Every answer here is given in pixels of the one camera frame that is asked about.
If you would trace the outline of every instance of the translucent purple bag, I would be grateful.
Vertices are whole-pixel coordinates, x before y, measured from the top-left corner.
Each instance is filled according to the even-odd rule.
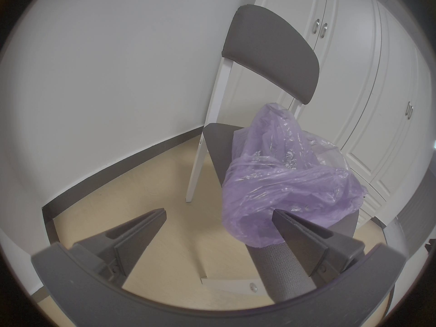
[[[265,247],[283,242],[271,220],[275,209],[329,227],[358,210],[366,193],[335,145],[302,131],[288,110],[267,104],[233,135],[222,222],[248,246]]]

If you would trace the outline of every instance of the door handle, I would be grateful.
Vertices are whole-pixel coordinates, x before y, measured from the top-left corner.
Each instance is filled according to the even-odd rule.
[[[317,33],[319,24],[320,24],[320,19],[317,19],[315,21],[315,24],[313,25],[313,30],[312,31],[313,31],[314,34]]]
[[[321,39],[325,36],[326,31],[327,31],[327,23],[323,25],[323,29],[321,30],[321,34],[320,34]]]
[[[410,120],[412,113],[413,113],[413,106],[410,106],[410,112],[409,112],[409,116],[407,117],[407,120]]]
[[[406,116],[409,114],[411,103],[409,102],[406,109]]]

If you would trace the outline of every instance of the chair seat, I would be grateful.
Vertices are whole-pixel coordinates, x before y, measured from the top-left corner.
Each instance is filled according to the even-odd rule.
[[[233,133],[242,127],[210,123],[203,136],[221,185],[232,162]],[[329,229],[353,236],[359,212],[347,215]],[[286,243],[264,248],[247,246],[268,295],[274,302],[282,302],[316,288]]]

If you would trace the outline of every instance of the purple plastic bag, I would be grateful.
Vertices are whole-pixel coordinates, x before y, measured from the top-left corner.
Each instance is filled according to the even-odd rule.
[[[267,104],[233,135],[222,222],[248,246],[276,245],[284,240],[271,220],[275,209],[327,228],[358,210],[366,193],[336,146]]]

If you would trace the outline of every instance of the wooden floor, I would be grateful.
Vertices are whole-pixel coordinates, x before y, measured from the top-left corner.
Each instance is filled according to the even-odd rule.
[[[193,201],[185,202],[198,139],[156,156],[65,210],[54,220],[60,241],[69,248],[78,240],[150,210],[165,208],[166,223],[123,289],[158,302],[195,309],[239,310],[273,304],[267,296],[234,294],[201,284],[202,277],[250,279],[259,275],[245,245],[221,225],[221,187],[209,157]],[[358,229],[355,237],[365,242],[366,252],[384,242],[382,230],[371,221]],[[365,323],[366,327],[380,321],[386,304],[387,300]],[[51,297],[39,305],[61,327],[72,325]]]

